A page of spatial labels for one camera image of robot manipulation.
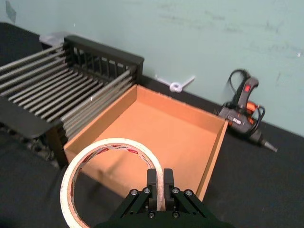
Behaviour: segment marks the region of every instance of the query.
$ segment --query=open box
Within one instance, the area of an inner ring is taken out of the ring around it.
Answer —
[[[147,146],[175,186],[202,200],[221,147],[227,122],[213,114],[134,85],[65,145],[69,162],[89,144],[112,137]],[[83,171],[125,197],[146,187],[147,165],[123,151],[94,157]]]

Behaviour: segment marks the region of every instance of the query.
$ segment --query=metal rack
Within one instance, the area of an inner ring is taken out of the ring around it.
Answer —
[[[40,139],[67,164],[64,144],[130,88],[144,59],[69,36],[52,47],[0,67],[0,123]]]

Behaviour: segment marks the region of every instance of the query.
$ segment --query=tape roll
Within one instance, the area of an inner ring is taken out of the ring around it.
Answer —
[[[94,156],[110,150],[124,150],[137,154],[148,165],[148,168],[156,169],[157,177],[157,210],[161,209],[163,201],[163,172],[155,155],[139,142],[123,139],[110,138],[97,141],[84,148],[70,163],[63,177],[60,189],[60,205],[66,223],[70,228],[88,228],[81,220],[74,206],[74,187],[76,179],[83,166]]]

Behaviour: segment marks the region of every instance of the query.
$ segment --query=black table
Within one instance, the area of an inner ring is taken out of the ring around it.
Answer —
[[[0,66],[40,50],[38,35],[0,23]],[[219,108],[185,92],[172,94],[147,77],[142,83],[209,112]],[[227,132],[203,202],[237,228],[304,227],[304,138],[266,123],[261,130],[278,152]],[[0,131],[0,227],[66,227],[59,204],[63,173]],[[105,221],[122,201],[85,175],[75,198],[89,225]]]

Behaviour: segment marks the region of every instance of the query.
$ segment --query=light green wall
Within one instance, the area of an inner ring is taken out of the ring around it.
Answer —
[[[69,31],[145,57],[144,73],[196,75],[187,91],[219,104],[241,67],[259,79],[264,120],[304,135],[303,0],[10,0],[16,25]],[[0,0],[0,20],[8,21]]]

